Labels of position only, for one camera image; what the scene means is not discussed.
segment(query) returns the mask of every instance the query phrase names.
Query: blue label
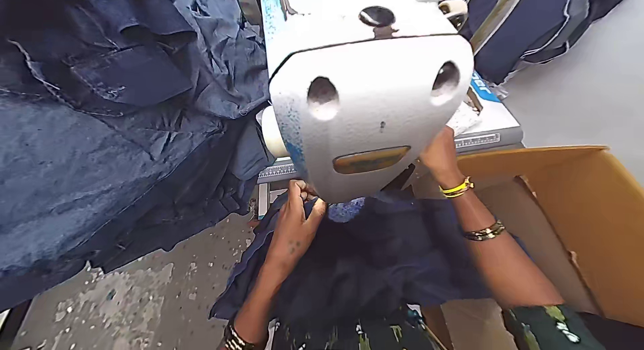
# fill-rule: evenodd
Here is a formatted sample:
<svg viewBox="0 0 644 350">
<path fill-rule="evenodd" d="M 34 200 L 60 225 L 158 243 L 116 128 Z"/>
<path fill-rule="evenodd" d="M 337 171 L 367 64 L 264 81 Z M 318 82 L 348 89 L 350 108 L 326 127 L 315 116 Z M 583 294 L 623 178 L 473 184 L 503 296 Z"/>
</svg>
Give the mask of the blue label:
<svg viewBox="0 0 644 350">
<path fill-rule="evenodd" d="M 490 91 L 489 87 L 487 87 L 487 84 L 485 84 L 485 81 L 477 74 L 476 71 L 472 72 L 472 87 L 474 90 L 479 94 L 479 97 L 481 99 L 484 99 L 486 101 L 494 101 L 495 103 L 501 102 L 495 94 Z"/>
</svg>

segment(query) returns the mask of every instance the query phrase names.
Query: hole in faceplate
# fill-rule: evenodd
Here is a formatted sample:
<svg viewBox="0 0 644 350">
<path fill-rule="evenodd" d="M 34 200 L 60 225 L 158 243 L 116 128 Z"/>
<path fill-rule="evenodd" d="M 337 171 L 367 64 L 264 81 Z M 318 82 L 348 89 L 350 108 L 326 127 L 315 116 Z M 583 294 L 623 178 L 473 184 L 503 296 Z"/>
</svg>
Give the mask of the hole in faceplate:
<svg viewBox="0 0 644 350">
<path fill-rule="evenodd" d="M 396 22 L 393 12 L 389 8 L 380 7 L 379 5 L 362 9 L 358 18 L 365 25 L 376 27 L 390 26 Z"/>
</svg>

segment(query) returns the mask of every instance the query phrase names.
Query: dirty floor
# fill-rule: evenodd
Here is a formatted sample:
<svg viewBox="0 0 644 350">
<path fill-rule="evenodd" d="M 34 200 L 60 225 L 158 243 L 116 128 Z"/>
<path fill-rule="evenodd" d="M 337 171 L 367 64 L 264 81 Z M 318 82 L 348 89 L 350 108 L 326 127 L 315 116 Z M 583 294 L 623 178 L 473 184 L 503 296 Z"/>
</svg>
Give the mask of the dirty floor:
<svg viewBox="0 0 644 350">
<path fill-rule="evenodd" d="M 231 214 L 114 272 L 86 267 L 34 299 L 11 349 L 214 348 L 225 322 L 208 312 L 251 243 L 250 219 Z"/>
</svg>

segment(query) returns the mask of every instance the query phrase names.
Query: yellow bracelet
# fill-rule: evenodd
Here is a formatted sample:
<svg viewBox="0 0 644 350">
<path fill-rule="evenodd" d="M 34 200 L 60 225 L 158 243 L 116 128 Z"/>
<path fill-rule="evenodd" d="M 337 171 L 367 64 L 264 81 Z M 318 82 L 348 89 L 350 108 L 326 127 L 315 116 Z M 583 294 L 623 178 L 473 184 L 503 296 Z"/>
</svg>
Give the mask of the yellow bracelet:
<svg viewBox="0 0 644 350">
<path fill-rule="evenodd" d="M 470 177 L 466 177 L 466 178 L 465 178 L 465 181 L 463 182 L 463 184 L 461 184 L 461 185 L 457 186 L 456 188 L 452 188 L 452 189 L 443 189 L 443 188 L 441 188 L 441 186 L 439 185 L 439 189 L 440 189 L 440 191 L 441 191 L 443 194 L 446 194 L 446 195 L 447 195 L 447 194 L 457 193 L 457 192 L 460 192 L 461 194 L 463 194 L 463 193 L 465 192 L 465 190 L 470 189 L 470 188 L 474 188 L 474 183 L 472 183 L 472 182 L 470 181 Z"/>
<path fill-rule="evenodd" d="M 456 198 L 456 197 L 460 197 L 460 196 L 462 196 L 463 194 L 465 194 L 465 192 L 466 192 L 468 189 L 470 189 L 470 187 L 469 187 L 469 186 L 465 187 L 465 189 L 463 189 L 462 191 L 460 191 L 460 192 L 458 192 L 458 193 L 454 193 L 454 194 L 443 194 L 443 195 L 444 195 L 446 198 L 450 198 L 450 199 L 452 199 L 452 198 Z"/>
</svg>

